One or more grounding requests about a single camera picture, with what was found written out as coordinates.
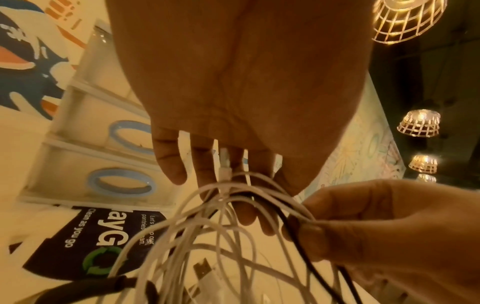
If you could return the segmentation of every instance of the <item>green recycling symbol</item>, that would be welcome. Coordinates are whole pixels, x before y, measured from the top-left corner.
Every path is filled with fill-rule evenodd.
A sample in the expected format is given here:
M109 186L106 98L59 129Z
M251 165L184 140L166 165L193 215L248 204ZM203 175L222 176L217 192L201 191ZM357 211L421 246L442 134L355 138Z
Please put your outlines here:
M86 270L87 274L93 274L93 275L106 275L110 273L110 270L112 267L106 267L106 268L100 268L98 266L94 266L94 261L95 258L99 255L102 255L106 252L112 252L116 253L117 255L120 255L120 252L122 249L120 247L116 246L110 246L110 247L100 247L98 249L95 249L94 251L90 252L87 254L85 259L83 259L83 262L81 264L82 268Z

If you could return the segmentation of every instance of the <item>ceiling lamp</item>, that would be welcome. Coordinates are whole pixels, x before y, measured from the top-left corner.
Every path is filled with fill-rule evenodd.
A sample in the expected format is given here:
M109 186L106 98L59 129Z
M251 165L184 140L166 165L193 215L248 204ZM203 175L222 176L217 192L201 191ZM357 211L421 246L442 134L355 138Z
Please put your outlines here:
M373 40L394 44L420 36L443 15L447 0L377 0Z
M436 183L437 178L428 174L419 174L416 178L418 181L427 182L427 183Z
M396 128L414 137L433 137L440 131L440 114L431 110L408 112Z
M437 159L428 155L416 155L408 166L421 173L434 174L437 172Z

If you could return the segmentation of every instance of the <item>hand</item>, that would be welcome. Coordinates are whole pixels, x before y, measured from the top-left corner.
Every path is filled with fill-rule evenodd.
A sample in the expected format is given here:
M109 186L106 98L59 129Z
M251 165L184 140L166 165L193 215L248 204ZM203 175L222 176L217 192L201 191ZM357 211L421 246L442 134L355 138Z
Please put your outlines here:
M386 278L427 303L479 302L480 194L374 180L324 188L304 204L328 220L311 226L290 219L313 261Z
M212 146L296 195L315 178L356 111L371 50L372 0L108 0L118 57L151 117L157 161L187 178L178 130L190 132L198 185L216 182ZM254 185L262 185L253 179ZM242 224L251 205L234 204ZM273 234L265 218L260 224Z

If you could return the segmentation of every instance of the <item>dark ceiling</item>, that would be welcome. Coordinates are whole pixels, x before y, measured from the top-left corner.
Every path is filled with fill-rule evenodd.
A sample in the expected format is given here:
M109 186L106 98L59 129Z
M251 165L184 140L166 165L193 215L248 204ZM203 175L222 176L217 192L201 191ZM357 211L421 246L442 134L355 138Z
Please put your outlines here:
M423 35L375 43L369 70L405 165L416 154L435 155L439 183L480 189L480 1L449 0ZM397 131L415 109L441 114L440 135L415 138Z

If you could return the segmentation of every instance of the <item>blue ring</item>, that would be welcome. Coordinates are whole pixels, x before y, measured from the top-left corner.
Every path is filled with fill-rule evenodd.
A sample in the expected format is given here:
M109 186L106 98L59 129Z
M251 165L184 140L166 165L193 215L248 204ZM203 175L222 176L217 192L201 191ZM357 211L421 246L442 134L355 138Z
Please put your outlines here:
M144 182L147 184L147 186L140 188L117 187L100 180L100 178L107 176L131 178ZM154 180L148 175L141 172L120 168L92 171L88 176L87 185L93 191L99 194L121 198L144 197L154 193L157 189L157 185L155 184Z
M108 135L121 144L124 148L127 148L129 150L138 152L138 153L143 153L143 154L148 154L148 155L153 155L154 150L150 148L144 148L141 146L138 146L134 144L131 141L126 140L122 136L118 134L118 131L121 129L132 129L132 130L139 130L139 131L144 131L147 133L152 133L152 128L150 125L138 122L138 121L132 121L132 120L119 120L110 125L108 128Z

